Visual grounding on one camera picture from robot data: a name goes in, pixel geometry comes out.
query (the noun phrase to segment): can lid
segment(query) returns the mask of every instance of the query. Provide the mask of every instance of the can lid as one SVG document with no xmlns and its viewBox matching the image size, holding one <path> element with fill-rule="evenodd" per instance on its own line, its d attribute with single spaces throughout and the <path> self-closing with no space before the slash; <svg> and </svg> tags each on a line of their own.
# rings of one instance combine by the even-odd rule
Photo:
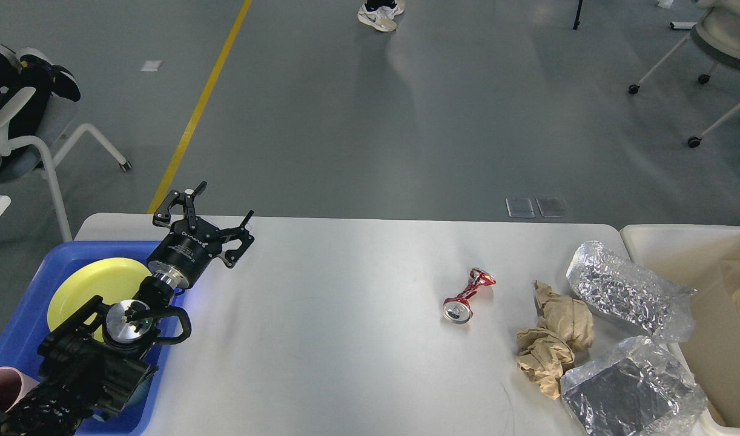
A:
<svg viewBox="0 0 740 436">
<path fill-rule="evenodd" d="M 463 325 L 472 318 L 472 309 L 461 301 L 447 301 L 443 304 L 443 317 L 452 323 Z"/>
</svg>

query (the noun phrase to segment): white shoe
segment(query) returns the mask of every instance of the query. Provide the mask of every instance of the white shoe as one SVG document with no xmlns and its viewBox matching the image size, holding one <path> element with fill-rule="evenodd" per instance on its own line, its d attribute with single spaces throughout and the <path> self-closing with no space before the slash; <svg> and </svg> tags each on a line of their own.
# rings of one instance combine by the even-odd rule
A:
<svg viewBox="0 0 740 436">
<path fill-rule="evenodd" d="M 389 8 L 389 6 L 381 6 L 381 8 L 386 9 L 386 14 L 390 19 L 394 19 L 394 17 L 405 12 L 405 0 L 396 0 L 393 8 Z"/>
<path fill-rule="evenodd" d="M 387 15 L 388 10 L 389 8 L 380 7 L 375 11 L 368 11 L 362 3 L 362 7 L 357 12 L 357 18 L 359 22 L 375 27 L 378 32 L 391 32 L 397 29 L 397 23 Z"/>
</svg>

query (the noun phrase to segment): crushed soda can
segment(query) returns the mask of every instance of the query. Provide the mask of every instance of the crushed soda can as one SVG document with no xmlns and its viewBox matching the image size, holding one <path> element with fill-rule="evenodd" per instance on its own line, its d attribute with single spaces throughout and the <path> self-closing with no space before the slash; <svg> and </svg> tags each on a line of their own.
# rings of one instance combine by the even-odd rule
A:
<svg viewBox="0 0 740 436">
<path fill-rule="evenodd" d="M 469 271 L 467 287 L 459 295 L 446 298 L 443 301 L 443 317 L 452 323 L 463 325 L 472 318 L 472 308 L 469 306 L 467 300 L 478 292 L 479 287 L 490 286 L 495 283 L 497 283 L 497 280 L 489 275 L 488 272 L 478 268 L 472 268 Z"/>
</svg>

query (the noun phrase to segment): person's foot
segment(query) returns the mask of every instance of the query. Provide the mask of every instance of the person's foot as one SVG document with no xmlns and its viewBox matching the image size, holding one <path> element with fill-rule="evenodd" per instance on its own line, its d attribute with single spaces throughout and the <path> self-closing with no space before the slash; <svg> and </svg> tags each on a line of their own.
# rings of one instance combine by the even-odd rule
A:
<svg viewBox="0 0 740 436">
<path fill-rule="evenodd" d="M 55 71 L 55 86 L 52 88 L 55 96 L 79 102 L 79 86 L 77 86 L 77 79 L 74 75 L 60 65 L 53 65 L 52 69 Z"/>
<path fill-rule="evenodd" d="M 55 83 L 55 71 L 52 69 L 52 62 L 44 56 L 43 52 L 33 47 L 25 47 L 18 50 L 15 57 L 21 62 L 21 74 L 33 74 L 32 71 L 38 68 L 47 73 L 50 82 Z"/>
<path fill-rule="evenodd" d="M 18 57 L 9 47 L 0 44 L 0 88 L 11 86 L 18 78 Z"/>
<path fill-rule="evenodd" d="M 357 12 L 357 18 L 359 22 L 371 25 L 378 32 L 391 32 L 397 29 L 397 23 L 386 14 L 387 10 L 389 9 L 380 7 L 375 9 L 375 11 L 368 11 L 367 5 L 363 3 L 362 7 L 359 8 L 359 12 Z"/>
<path fill-rule="evenodd" d="M 23 69 L 40 67 L 48 72 L 52 80 L 52 92 L 58 97 L 79 102 L 79 87 L 74 75 L 65 67 L 53 65 L 52 62 L 44 56 L 39 50 L 33 47 L 26 47 L 18 50 L 15 56 L 21 60 Z"/>
<path fill-rule="evenodd" d="M 394 17 L 405 12 L 405 0 L 397 0 L 393 6 L 382 6 L 382 8 L 386 8 L 386 15 L 390 19 L 394 19 Z"/>
</svg>

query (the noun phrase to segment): chair leg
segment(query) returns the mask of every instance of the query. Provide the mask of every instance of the chair leg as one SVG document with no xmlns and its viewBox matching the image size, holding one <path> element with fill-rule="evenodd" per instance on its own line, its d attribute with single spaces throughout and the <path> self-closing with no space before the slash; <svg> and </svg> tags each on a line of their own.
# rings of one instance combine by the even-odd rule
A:
<svg viewBox="0 0 740 436">
<path fill-rule="evenodd" d="M 71 151 L 71 148 L 74 147 L 74 144 L 76 144 L 80 136 L 82 136 L 82 133 L 85 132 L 90 132 L 90 134 L 93 135 L 96 140 L 101 143 L 102 146 L 104 146 L 104 149 L 107 149 L 107 152 L 109 152 L 109 154 L 114 157 L 120 167 L 123 168 L 123 171 L 127 171 L 128 169 L 130 169 L 130 163 L 123 156 L 123 154 L 120 153 L 120 151 L 118 151 L 118 149 L 116 149 L 116 147 L 113 146 L 112 143 L 109 142 L 109 140 L 107 140 L 107 137 L 104 136 L 98 129 L 96 129 L 93 124 L 89 124 L 88 122 L 77 127 L 76 130 L 74 130 L 74 133 L 72 133 L 71 136 L 68 137 L 68 140 L 66 140 L 65 144 L 63 144 L 63 147 L 61 147 L 60 151 L 55 154 L 55 166 L 58 166 L 60 164 L 63 158 L 66 157 L 66 154 L 68 154 L 68 152 Z"/>
<path fill-rule="evenodd" d="M 574 30 L 580 27 L 580 12 L 583 10 L 583 0 L 579 0 L 577 3 L 577 15 L 575 15 L 575 25 L 572 26 Z"/>
<path fill-rule="evenodd" d="M 740 102 L 738 105 L 735 105 L 735 107 L 731 108 L 725 115 L 719 117 L 718 121 L 715 121 L 713 125 L 709 126 L 708 129 L 704 130 L 699 136 L 691 136 L 688 138 L 688 146 L 689 147 L 697 147 L 699 144 L 701 144 L 701 141 L 704 139 L 704 136 L 707 135 L 707 133 L 711 132 L 712 130 L 715 130 L 719 125 L 721 125 L 726 119 L 730 118 L 730 116 L 733 116 L 733 114 L 740 111 Z"/>
<path fill-rule="evenodd" d="M 660 67 L 661 64 L 664 63 L 664 61 L 666 61 L 671 55 L 673 55 L 674 52 L 677 52 L 677 50 L 679 50 L 680 48 L 682 48 L 682 46 L 685 45 L 685 42 L 688 42 L 688 41 L 690 41 L 690 33 L 686 34 L 685 37 L 681 41 L 677 42 L 677 45 L 675 45 L 674 47 L 672 47 L 672 49 L 669 50 L 669 52 L 666 53 L 666 55 L 663 58 L 661 58 L 661 60 L 658 61 L 657 64 L 655 64 L 652 68 L 650 68 L 650 71 L 648 71 L 647 74 L 645 74 L 643 78 L 639 79 L 639 82 L 637 82 L 634 85 L 631 85 L 629 87 L 629 91 L 630 92 L 631 92 L 631 88 L 635 88 L 635 91 L 631 92 L 631 94 L 636 94 L 636 91 L 639 90 L 639 86 L 642 85 L 642 82 L 646 81 L 647 78 L 649 78 L 650 75 L 653 74 L 653 72 L 655 72 L 655 70 L 657 70 L 658 67 Z"/>
<path fill-rule="evenodd" d="M 50 186 L 52 204 L 55 205 L 55 216 L 58 218 L 58 227 L 61 229 L 61 237 L 63 238 L 63 242 L 71 241 L 71 228 L 68 226 L 68 216 L 66 216 L 66 207 L 63 205 L 61 188 L 58 185 L 58 175 L 55 174 L 55 162 L 48 147 L 42 140 L 33 141 L 33 145 L 35 145 L 39 150 L 41 161 L 44 164 L 44 172 L 47 173 L 47 182 Z"/>
</svg>

